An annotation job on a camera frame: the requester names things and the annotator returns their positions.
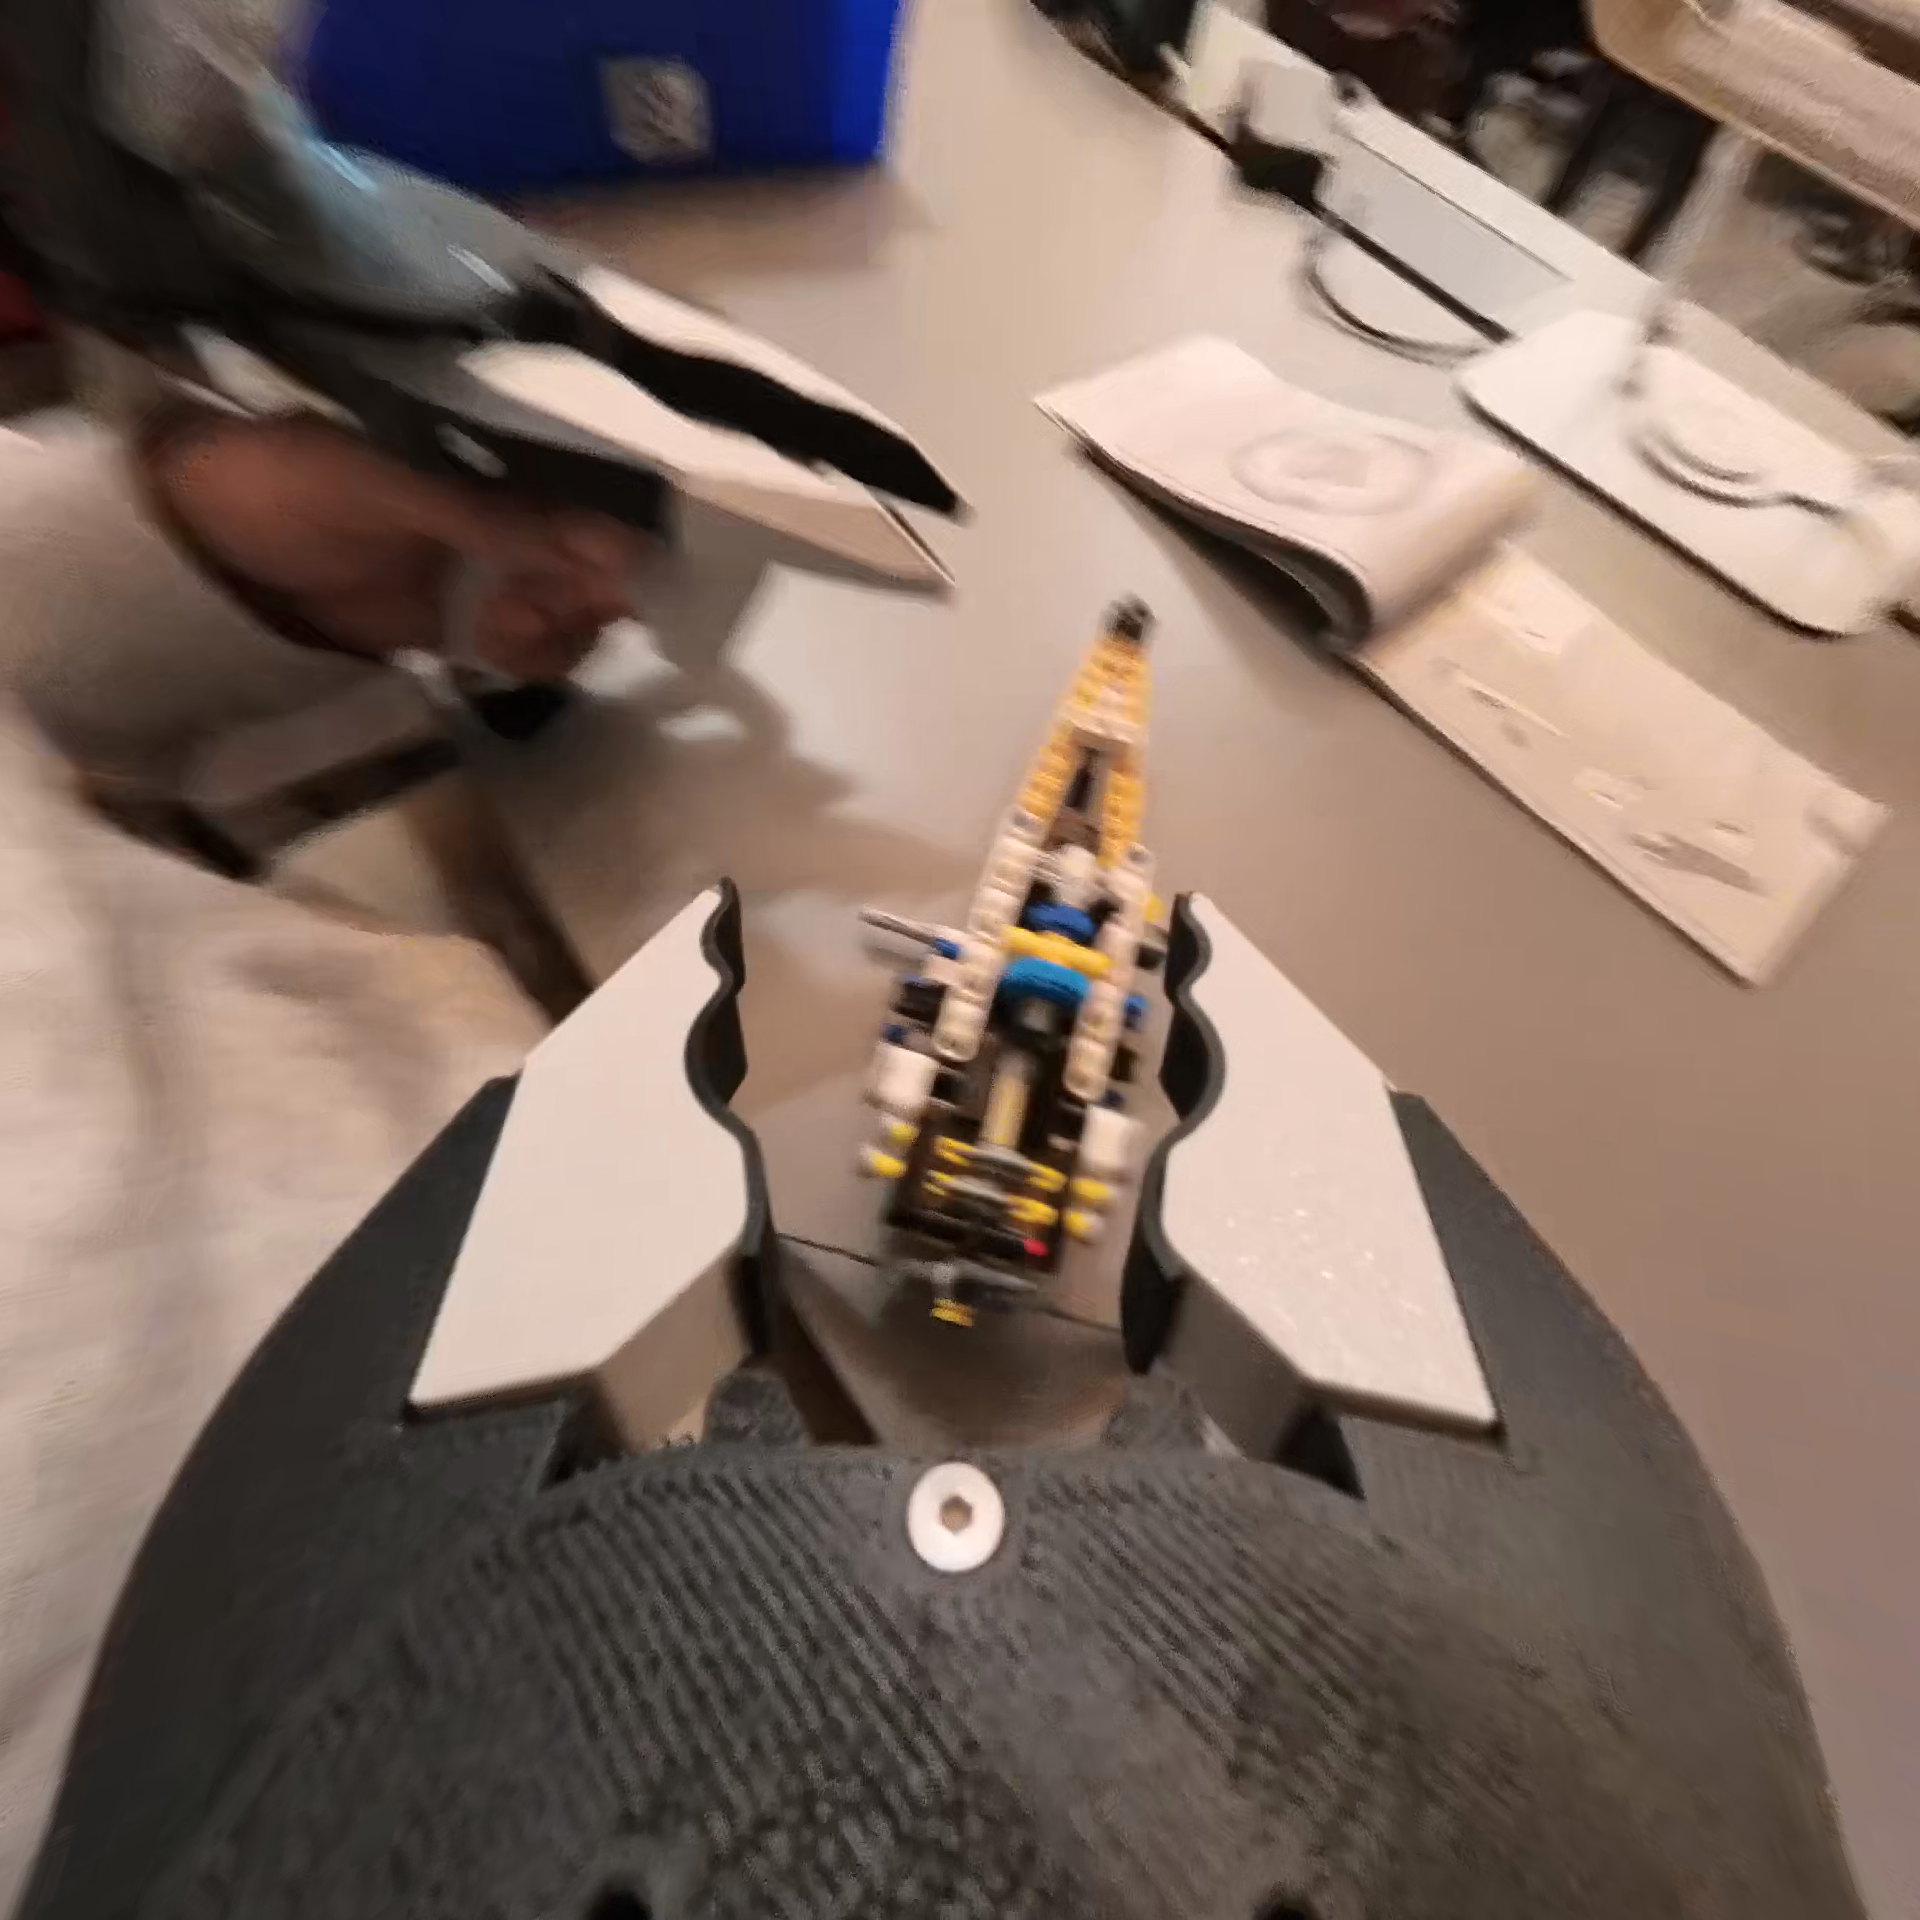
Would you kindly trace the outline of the person's left forearm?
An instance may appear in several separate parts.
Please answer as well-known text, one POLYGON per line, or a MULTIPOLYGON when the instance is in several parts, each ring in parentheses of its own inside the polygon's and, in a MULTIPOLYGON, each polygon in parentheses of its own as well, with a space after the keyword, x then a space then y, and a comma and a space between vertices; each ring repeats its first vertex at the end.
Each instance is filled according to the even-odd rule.
POLYGON ((231 815, 447 761, 403 673, 282 637, 162 533, 119 440, 51 428, 2 434, 2 668, 65 756, 231 815))

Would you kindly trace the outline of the person's left hand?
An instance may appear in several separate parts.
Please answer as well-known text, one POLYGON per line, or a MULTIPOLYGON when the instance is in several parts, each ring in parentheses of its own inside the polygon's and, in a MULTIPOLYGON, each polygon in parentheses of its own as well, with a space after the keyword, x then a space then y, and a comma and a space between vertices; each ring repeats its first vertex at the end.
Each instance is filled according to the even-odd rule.
POLYGON ((189 415, 135 472, 159 525, 282 635, 566 680, 635 613, 642 540, 387 460, 315 417, 189 415))

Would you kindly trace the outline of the blue plastic bin with tag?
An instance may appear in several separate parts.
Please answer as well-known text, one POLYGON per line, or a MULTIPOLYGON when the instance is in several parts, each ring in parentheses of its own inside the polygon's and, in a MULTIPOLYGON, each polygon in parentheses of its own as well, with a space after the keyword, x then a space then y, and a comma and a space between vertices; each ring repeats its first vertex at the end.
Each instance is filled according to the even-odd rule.
POLYGON ((489 200, 574 186, 865 169, 901 2, 315 5, 319 128, 489 200))

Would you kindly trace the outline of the yellow white lego plane model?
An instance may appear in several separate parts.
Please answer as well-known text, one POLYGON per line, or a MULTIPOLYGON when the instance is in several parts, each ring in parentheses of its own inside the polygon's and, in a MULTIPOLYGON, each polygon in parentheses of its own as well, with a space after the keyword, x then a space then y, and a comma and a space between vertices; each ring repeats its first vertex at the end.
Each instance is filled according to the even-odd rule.
POLYGON ((946 1328, 1043 1303, 1137 1177, 1142 1033, 1167 949, 1146 844, 1155 615, 1102 618, 958 924, 862 913, 915 953, 881 1026, 859 1170, 881 1272, 946 1328))

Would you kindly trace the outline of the lego instruction booklet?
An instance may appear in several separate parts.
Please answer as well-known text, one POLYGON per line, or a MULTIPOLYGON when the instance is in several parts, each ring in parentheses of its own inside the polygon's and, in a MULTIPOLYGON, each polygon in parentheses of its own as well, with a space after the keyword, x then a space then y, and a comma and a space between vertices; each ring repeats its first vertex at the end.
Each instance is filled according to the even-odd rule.
POLYGON ((1303 635, 1746 986, 1890 810, 1694 684, 1529 559, 1542 475, 1213 336, 1035 399, 1095 464, 1274 570, 1303 635))

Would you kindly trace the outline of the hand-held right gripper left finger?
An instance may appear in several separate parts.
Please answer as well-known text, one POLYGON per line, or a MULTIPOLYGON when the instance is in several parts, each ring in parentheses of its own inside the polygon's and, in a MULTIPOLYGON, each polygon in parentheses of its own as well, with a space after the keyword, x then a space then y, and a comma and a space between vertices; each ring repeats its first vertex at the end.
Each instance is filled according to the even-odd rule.
POLYGON ((611 1449, 690 1439, 763 1354, 775 1248, 721 881, 572 1011, 513 1083, 409 1410, 558 1399, 611 1449))

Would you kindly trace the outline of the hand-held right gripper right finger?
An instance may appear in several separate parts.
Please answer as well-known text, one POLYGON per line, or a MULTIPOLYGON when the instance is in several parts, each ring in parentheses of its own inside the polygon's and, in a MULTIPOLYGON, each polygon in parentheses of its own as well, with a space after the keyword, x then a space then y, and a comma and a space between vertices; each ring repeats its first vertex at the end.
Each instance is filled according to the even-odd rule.
POLYGON ((1122 1272, 1129 1367, 1257 1461, 1341 1418, 1494 1439, 1383 1069, 1210 896, 1174 904, 1166 988, 1174 1123, 1122 1272))

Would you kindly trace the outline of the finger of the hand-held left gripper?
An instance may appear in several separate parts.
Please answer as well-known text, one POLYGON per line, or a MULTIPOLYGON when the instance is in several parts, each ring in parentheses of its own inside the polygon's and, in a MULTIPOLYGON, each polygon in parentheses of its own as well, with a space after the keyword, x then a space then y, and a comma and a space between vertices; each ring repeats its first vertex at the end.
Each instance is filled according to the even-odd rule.
POLYGON ((463 368, 491 396, 658 469, 686 503, 787 540, 813 570, 842 564, 902 589, 953 587, 937 551, 874 490, 775 452, 742 429, 675 415, 585 352, 475 347, 463 368))
POLYGON ((905 429, 794 352, 617 273, 582 273, 611 355, 687 492, 843 499, 959 515, 905 429))

